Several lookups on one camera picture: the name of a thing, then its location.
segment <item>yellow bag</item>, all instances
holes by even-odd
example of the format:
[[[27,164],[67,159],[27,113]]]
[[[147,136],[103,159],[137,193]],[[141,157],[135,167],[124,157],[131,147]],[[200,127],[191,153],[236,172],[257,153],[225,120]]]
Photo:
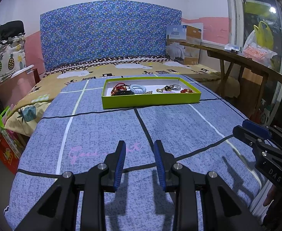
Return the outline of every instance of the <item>yellow bag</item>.
[[[260,21],[259,26],[253,25],[253,27],[256,37],[256,43],[261,47],[273,50],[274,37],[272,36],[269,26],[265,22]]]

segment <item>bracelet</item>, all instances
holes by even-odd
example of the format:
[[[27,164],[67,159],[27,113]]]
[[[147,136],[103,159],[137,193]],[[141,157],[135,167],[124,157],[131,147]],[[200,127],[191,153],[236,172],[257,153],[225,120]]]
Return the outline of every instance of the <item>bracelet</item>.
[[[193,93],[191,89],[183,89],[180,91],[181,93]]]
[[[144,86],[137,84],[130,85],[130,90],[135,94],[144,94],[146,92],[146,88]]]
[[[177,85],[177,84],[170,85],[170,87],[172,90],[180,90],[182,88],[180,87],[180,85]]]
[[[113,87],[112,91],[111,91],[111,95],[115,95],[117,91],[124,91],[124,90],[127,90],[126,87],[127,87],[127,85],[124,84],[124,83],[122,83],[122,82],[116,84],[116,85]]]

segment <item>wooden table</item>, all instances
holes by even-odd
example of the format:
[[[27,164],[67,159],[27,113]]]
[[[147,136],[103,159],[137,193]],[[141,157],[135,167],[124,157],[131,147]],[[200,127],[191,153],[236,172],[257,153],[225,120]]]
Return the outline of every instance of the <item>wooden table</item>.
[[[279,72],[276,72],[256,61],[253,61],[249,58],[246,58],[241,55],[237,55],[235,53],[227,52],[222,49],[215,49],[215,48],[210,48],[210,47],[205,47],[201,45],[195,45],[195,44],[190,44],[186,42],[181,42],[180,45],[187,46],[187,47],[192,47],[196,49],[202,49],[207,51],[207,55],[209,57],[217,58],[220,60],[220,70],[221,70],[221,84],[217,90],[218,93],[221,94],[221,97],[224,97],[224,90],[225,90],[225,84],[228,80],[228,77],[231,73],[231,70],[233,68],[234,63],[238,64],[241,66],[241,68],[247,68],[251,70],[252,73],[255,73],[257,75],[260,75],[263,77],[262,83],[261,83],[261,89],[260,93],[258,95],[257,99],[257,104],[255,107],[254,114],[256,114],[260,104],[261,104],[261,99],[264,93],[264,88],[267,80],[274,80],[282,83],[282,74]],[[229,61],[230,65],[228,67],[227,72],[225,73],[224,70],[224,61]]]

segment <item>red box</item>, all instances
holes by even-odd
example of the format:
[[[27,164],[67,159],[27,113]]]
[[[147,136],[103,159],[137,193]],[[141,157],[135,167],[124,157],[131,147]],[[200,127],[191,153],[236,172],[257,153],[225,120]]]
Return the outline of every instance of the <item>red box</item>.
[[[0,160],[14,175],[17,173],[19,158],[14,154],[2,134],[0,134]]]

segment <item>blue patterned headboard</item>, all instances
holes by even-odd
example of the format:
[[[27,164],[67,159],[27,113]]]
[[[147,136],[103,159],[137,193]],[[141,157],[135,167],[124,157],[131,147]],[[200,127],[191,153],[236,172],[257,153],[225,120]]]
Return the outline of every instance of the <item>blue patterned headboard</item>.
[[[180,10],[107,0],[80,3],[40,16],[46,70],[106,57],[165,54],[166,26],[180,25]]]

